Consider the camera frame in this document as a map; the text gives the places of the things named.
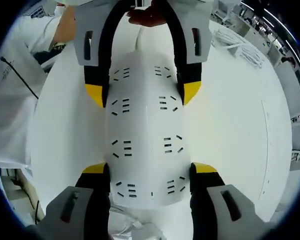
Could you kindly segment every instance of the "white garment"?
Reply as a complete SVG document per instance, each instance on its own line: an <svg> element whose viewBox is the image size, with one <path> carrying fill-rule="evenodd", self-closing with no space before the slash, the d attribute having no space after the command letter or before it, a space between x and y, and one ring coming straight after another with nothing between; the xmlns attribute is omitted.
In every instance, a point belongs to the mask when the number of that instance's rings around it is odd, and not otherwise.
<svg viewBox="0 0 300 240"><path fill-rule="evenodd" d="M37 96L47 76L32 54L49 50L59 20L19 17L0 49L0 57L13 65ZM21 79L0 60L0 167L30 165L26 143L36 104L37 99Z"/></svg>

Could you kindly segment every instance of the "white table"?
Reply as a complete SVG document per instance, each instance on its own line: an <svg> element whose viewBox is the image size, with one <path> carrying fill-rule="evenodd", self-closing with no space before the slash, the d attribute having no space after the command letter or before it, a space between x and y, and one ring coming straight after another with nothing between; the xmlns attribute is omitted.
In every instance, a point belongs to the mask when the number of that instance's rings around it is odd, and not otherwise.
<svg viewBox="0 0 300 240"><path fill-rule="evenodd" d="M223 26L210 22L211 31L218 28ZM114 65L134 50L139 29L126 17L120 22ZM166 25L146 28L140 42L173 61ZM191 160L218 169L225 183L235 185L254 202L261 219L269 221L286 185L292 150L289 109L270 62L256 69L211 47L202 65L202 87L185 109ZM85 167L103 162L104 134L104 112L87 96L83 67L68 44L42 89L31 130L33 178L43 210L76 183ZM141 222L156 224L168 240L192 239L189 199L131 212Z"/></svg>

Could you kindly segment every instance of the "white shirt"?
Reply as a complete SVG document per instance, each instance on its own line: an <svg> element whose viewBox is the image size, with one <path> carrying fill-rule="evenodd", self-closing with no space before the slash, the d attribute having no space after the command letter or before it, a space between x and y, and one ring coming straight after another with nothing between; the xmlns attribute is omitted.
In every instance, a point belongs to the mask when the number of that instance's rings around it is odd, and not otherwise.
<svg viewBox="0 0 300 240"><path fill-rule="evenodd" d="M0 57L10 62L37 96L46 74L32 54L48 51L60 17L19 17L1 49ZM0 167L30 165L28 129L37 99L16 73L0 60Z"/></svg>

